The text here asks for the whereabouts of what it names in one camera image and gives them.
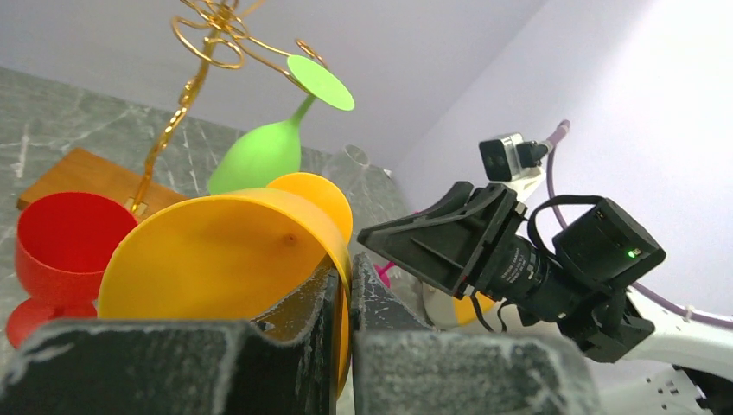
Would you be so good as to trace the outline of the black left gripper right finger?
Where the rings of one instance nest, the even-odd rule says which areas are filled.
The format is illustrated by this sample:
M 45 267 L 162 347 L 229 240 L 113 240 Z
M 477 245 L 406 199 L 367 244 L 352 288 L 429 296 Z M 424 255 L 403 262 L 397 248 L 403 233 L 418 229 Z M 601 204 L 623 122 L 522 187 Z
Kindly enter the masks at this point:
M 577 347 L 548 335 L 437 331 L 353 258 L 352 376 L 358 414 L 598 414 Z

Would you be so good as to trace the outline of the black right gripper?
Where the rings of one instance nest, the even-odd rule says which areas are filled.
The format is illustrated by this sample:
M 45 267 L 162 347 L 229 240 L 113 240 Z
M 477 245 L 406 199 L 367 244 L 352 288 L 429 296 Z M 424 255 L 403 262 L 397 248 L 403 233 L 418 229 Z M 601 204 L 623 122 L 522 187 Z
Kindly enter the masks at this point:
M 479 291 L 516 305 L 522 321 L 559 321 L 579 306 L 579 283 L 528 239 L 516 191 L 456 182 L 432 206 L 366 227 L 357 240 L 420 281 L 450 294 Z

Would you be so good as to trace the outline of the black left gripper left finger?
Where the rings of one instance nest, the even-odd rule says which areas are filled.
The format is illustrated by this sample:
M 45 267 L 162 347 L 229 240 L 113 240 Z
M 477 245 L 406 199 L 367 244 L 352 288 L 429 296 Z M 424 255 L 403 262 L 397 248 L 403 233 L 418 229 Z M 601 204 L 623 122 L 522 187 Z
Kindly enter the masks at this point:
M 340 279 L 320 266 L 249 320 L 60 320 L 1 380 L 4 414 L 332 414 Z

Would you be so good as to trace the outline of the red plastic wine glass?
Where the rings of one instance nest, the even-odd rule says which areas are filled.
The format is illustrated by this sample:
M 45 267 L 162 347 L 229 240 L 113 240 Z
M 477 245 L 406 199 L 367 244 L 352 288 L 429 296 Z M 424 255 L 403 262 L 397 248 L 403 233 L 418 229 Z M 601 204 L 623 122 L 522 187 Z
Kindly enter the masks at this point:
M 121 204 L 90 193 L 56 193 L 25 207 L 16 226 L 15 269 L 29 299 L 10 313 L 10 345 L 18 348 L 55 319 L 96 317 L 105 269 L 136 225 Z

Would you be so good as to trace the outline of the orange plastic wine glass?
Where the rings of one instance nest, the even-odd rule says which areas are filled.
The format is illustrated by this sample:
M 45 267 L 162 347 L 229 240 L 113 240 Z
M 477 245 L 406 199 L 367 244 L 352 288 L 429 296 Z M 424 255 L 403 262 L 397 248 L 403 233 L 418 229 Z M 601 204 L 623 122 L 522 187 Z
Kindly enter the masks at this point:
M 117 319 L 251 319 L 304 283 L 323 261 L 349 305 L 353 213 L 330 180 L 281 176 L 262 188 L 177 202 L 118 244 L 98 315 Z

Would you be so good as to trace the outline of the green plastic wine glass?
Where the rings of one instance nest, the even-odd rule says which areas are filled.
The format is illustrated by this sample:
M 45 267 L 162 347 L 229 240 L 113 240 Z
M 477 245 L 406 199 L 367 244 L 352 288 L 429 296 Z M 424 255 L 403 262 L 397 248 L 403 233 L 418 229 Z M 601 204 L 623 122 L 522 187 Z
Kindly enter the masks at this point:
M 298 172 L 302 163 L 301 123 L 317 100 L 344 112 L 355 108 L 352 93 L 323 59 L 293 54 L 286 64 L 289 75 L 306 92 L 304 101 L 290 117 L 261 125 L 238 138 L 208 180 L 210 195 L 263 188 L 281 176 Z

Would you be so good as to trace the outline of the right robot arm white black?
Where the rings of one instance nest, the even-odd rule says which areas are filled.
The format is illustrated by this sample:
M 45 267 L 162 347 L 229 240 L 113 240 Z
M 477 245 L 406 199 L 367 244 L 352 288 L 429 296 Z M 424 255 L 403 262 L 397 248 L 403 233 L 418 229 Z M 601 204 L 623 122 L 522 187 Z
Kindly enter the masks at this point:
M 608 390 L 609 414 L 729 414 L 732 329 L 694 311 L 674 313 L 637 281 L 666 253 L 609 198 L 558 195 L 547 208 L 586 211 L 546 244 L 507 185 L 457 182 L 433 206 L 367 227 L 359 242 L 454 298 L 514 305 L 522 325 L 553 323 L 598 363 L 665 362 L 667 369 Z

